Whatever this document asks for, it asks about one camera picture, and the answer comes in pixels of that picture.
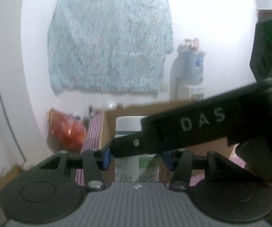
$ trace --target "black circular disc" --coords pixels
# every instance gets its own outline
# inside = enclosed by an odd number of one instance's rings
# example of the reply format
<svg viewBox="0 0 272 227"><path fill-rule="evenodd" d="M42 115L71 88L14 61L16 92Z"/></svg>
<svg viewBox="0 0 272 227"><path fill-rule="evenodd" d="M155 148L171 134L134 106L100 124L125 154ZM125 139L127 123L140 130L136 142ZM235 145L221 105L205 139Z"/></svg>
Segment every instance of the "black circular disc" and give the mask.
<svg viewBox="0 0 272 227"><path fill-rule="evenodd" d="M27 224L49 223L65 217L80 204L83 194L70 178L58 176L56 182L14 180L0 192L0 205L7 219Z"/></svg>
<svg viewBox="0 0 272 227"><path fill-rule="evenodd" d="M189 188L194 205L211 218L227 223L261 219L272 209L272 190L265 183L207 183Z"/></svg>

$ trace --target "red package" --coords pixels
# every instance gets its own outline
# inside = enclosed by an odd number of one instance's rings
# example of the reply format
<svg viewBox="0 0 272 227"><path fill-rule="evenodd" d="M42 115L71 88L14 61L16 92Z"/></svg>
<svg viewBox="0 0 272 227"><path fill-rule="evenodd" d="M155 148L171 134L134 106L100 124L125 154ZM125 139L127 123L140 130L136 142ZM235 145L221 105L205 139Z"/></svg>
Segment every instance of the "red package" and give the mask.
<svg viewBox="0 0 272 227"><path fill-rule="evenodd" d="M80 152L86 139L86 128L80 120L53 108L49 112L49 132L68 151Z"/></svg>

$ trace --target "metal screw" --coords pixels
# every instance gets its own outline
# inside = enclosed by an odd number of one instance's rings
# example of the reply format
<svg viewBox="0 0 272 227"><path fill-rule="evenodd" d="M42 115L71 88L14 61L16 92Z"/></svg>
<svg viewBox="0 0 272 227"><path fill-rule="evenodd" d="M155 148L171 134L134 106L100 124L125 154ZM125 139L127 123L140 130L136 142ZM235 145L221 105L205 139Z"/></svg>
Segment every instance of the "metal screw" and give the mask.
<svg viewBox="0 0 272 227"><path fill-rule="evenodd" d="M138 146L139 146L139 140L138 140L138 139L134 140L134 146L135 146L135 147L138 147Z"/></svg>
<svg viewBox="0 0 272 227"><path fill-rule="evenodd" d="M93 180L93 181L90 181L88 185L92 189L99 189L103 185L103 183L98 180Z"/></svg>
<svg viewBox="0 0 272 227"><path fill-rule="evenodd" d="M186 183L183 181L174 181L170 183L171 187L177 190L182 190L186 188Z"/></svg>

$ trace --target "white bottle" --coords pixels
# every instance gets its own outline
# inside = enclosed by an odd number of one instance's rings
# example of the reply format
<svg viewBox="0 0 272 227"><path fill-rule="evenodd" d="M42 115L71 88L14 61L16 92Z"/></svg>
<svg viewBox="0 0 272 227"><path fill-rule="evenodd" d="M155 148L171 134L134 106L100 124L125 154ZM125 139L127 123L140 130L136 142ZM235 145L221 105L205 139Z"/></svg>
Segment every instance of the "white bottle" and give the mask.
<svg viewBox="0 0 272 227"><path fill-rule="evenodd" d="M126 116L116 119L116 135L120 137L141 131L140 120L144 116ZM116 182L159 181L159 159L155 154L143 154L115 159Z"/></svg>

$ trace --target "pink striped pattern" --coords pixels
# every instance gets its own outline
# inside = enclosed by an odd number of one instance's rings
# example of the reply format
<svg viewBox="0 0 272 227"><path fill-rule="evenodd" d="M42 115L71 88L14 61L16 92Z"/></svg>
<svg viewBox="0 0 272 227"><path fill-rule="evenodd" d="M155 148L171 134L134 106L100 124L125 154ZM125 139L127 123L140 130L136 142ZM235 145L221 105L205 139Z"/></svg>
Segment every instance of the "pink striped pattern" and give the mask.
<svg viewBox="0 0 272 227"><path fill-rule="evenodd" d="M93 117L92 117L92 119L90 121L86 141L85 141L85 143L83 145L83 148L82 148L80 153L82 153L85 150L89 150L91 148L98 148L101 118L102 118L102 113L101 112L96 113L96 114L93 115ZM84 177L83 177L83 169L77 169L75 181L80 186L85 186L85 181L84 181Z"/></svg>

